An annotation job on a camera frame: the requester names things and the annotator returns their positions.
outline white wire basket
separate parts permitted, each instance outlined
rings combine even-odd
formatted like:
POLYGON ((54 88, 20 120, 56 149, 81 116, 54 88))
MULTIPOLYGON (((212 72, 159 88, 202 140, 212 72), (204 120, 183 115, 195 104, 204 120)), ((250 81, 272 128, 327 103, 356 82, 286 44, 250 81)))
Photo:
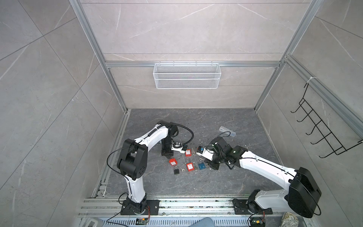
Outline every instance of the white wire basket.
POLYGON ((157 63, 153 75, 157 89, 217 88, 221 69, 217 63, 157 63))

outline red wire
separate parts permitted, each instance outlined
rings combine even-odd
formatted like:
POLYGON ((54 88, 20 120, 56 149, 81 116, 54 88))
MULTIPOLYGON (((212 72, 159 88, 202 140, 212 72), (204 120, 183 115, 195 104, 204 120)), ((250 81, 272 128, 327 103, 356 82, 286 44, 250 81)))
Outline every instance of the red wire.
POLYGON ((148 220, 147 220, 147 222, 149 222, 150 221, 150 207, 149 206, 147 206, 148 208, 148 211, 149 211, 149 218, 148 218, 148 220))

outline padlock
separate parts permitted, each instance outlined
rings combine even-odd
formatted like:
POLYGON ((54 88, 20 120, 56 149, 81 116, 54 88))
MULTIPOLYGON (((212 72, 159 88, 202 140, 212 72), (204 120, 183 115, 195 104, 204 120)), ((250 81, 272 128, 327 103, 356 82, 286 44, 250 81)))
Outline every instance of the padlock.
POLYGON ((179 174, 179 168, 177 166, 174 167, 174 175, 179 174))
POLYGON ((187 156, 187 157, 192 156, 192 151, 190 149, 187 149, 185 151, 185 156, 187 156))
POLYGON ((204 162, 202 163, 199 163, 199 162, 202 162, 201 160, 198 161, 198 166, 199 166, 199 169, 202 170, 202 169, 205 169, 205 164, 204 162))
POLYGON ((175 165, 177 165, 177 164, 178 164, 178 162, 176 161, 176 159, 175 159, 175 158, 170 159, 170 160, 169 160, 169 163, 170 163, 172 166, 175 166, 175 165))
POLYGON ((193 163, 189 162, 189 158, 187 158, 186 165, 187 165, 187 169, 188 169, 189 172, 194 170, 193 163))

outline blue padlock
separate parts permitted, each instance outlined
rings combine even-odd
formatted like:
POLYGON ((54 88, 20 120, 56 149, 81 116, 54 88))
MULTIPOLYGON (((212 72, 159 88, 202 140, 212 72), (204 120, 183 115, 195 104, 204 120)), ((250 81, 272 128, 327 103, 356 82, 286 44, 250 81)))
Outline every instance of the blue padlock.
POLYGON ((202 162, 202 163, 199 163, 201 162, 201 160, 198 161, 198 166, 199 166, 199 169, 202 170, 202 169, 205 169, 205 164, 202 162))

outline metal vent grate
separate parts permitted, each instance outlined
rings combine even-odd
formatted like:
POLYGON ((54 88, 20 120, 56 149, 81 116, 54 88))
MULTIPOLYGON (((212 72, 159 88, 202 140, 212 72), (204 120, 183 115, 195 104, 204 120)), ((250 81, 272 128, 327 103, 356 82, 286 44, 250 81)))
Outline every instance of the metal vent grate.
MULTIPOLYGON (((136 218, 113 218, 110 222, 106 223, 108 218, 103 219, 104 227, 117 227, 118 224, 124 224, 129 227, 139 227, 136 225, 136 218)), ((159 218, 159 217, 151 217, 149 223, 146 226, 149 227, 188 227, 192 224, 197 223, 203 218, 199 217, 190 217, 190 218, 159 218)), ((224 227, 232 227, 232 226, 248 226, 247 219, 248 217, 211 217, 215 226, 224 226, 224 227)))
POLYGON ((157 89, 217 88, 221 69, 216 63, 159 63, 153 75, 157 89))

